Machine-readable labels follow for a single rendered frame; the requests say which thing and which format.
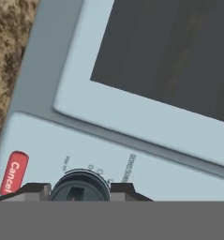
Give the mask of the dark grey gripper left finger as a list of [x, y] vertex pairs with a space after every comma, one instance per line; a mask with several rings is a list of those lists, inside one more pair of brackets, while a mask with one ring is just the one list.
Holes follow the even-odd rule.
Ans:
[[14, 193], [0, 196], [1, 202], [42, 202], [50, 197], [52, 187], [48, 183], [28, 183]]

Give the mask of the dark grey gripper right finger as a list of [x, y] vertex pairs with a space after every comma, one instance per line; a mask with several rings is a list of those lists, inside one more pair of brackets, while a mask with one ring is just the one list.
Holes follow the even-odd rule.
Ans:
[[132, 183], [111, 183], [111, 202], [151, 202], [151, 199], [138, 193]]

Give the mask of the black timer knob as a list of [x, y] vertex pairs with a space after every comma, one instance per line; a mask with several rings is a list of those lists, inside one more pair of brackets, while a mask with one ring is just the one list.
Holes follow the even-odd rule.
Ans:
[[78, 169], [65, 174], [51, 191], [54, 202], [108, 202], [110, 188], [98, 174]]

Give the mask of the pale blue toaster oven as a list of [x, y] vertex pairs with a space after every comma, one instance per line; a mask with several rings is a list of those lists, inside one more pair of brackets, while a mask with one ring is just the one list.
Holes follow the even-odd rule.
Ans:
[[0, 195], [83, 169], [155, 201], [224, 201], [224, 166], [58, 112], [82, 0], [41, 0], [0, 137]]

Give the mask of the toaster oven glass door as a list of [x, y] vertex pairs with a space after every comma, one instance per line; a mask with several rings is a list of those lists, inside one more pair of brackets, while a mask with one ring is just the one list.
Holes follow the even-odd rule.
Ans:
[[53, 107], [224, 166], [224, 0], [82, 0]]

